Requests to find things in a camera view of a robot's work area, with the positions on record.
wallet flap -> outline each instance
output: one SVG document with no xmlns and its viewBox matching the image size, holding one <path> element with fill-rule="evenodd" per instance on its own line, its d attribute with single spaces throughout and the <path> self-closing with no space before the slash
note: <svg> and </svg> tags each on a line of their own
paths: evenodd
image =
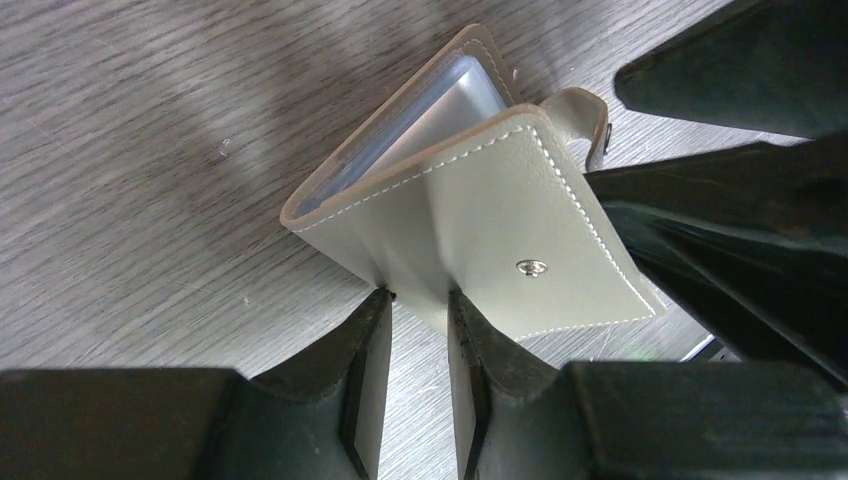
<svg viewBox="0 0 848 480">
<path fill-rule="evenodd" d="M 562 129 L 533 106 L 510 113 L 440 152 L 434 168 L 445 166 L 425 181 L 451 280 L 514 339 L 664 311 L 572 162 Z"/>
<path fill-rule="evenodd" d="M 561 137 L 544 110 L 516 106 L 289 225 L 442 332 L 456 287 L 516 339 L 657 314 Z M 529 278 L 523 260 L 547 272 Z"/>
</svg>

metal rivet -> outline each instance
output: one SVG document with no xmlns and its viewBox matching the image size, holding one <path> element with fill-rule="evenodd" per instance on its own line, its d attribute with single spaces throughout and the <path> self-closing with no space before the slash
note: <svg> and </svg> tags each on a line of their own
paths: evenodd
<svg viewBox="0 0 848 480">
<path fill-rule="evenodd" d="M 607 136 L 604 138 L 604 155 L 609 153 L 609 142 L 612 139 L 612 124 L 607 124 Z"/>
<path fill-rule="evenodd" d="M 548 271 L 548 266 L 538 260 L 522 260 L 515 264 L 515 268 L 530 278 L 538 278 L 539 275 Z"/>
</svg>

wallet strap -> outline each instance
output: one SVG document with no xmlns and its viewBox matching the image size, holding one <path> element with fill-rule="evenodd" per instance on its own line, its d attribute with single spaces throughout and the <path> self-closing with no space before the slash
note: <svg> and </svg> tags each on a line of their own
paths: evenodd
<svg viewBox="0 0 848 480">
<path fill-rule="evenodd" d="M 592 142 L 586 156 L 586 171 L 601 167 L 612 132 L 606 102 L 597 95 L 572 87 L 548 97 L 541 105 L 560 131 L 566 145 L 579 139 Z"/>
</svg>

wooden floor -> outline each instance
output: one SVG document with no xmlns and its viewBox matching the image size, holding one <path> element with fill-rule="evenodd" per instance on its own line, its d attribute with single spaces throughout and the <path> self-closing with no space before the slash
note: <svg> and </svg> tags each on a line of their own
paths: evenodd
<svg viewBox="0 0 848 480">
<path fill-rule="evenodd" d="M 5 0 L 0 367 L 256 374 L 368 291 L 280 226 L 293 189 L 462 26 L 532 101 L 604 97 L 610 165 L 767 138 L 625 112 L 614 72 L 723 0 Z M 663 319 L 527 343 L 546 360 L 679 359 Z M 445 340 L 402 309 L 381 478 L 455 478 Z"/>
</svg>

card holder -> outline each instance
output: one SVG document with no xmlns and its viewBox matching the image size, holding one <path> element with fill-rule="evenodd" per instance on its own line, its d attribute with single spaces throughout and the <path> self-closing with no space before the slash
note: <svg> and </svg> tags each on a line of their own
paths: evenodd
<svg viewBox="0 0 848 480">
<path fill-rule="evenodd" d="M 295 191 L 282 224 L 442 332 L 455 288 L 514 339 L 661 314 L 567 149 L 588 138 L 598 161 L 606 104 L 582 89 L 524 104 L 508 72 L 485 28 L 466 27 Z"/>
</svg>

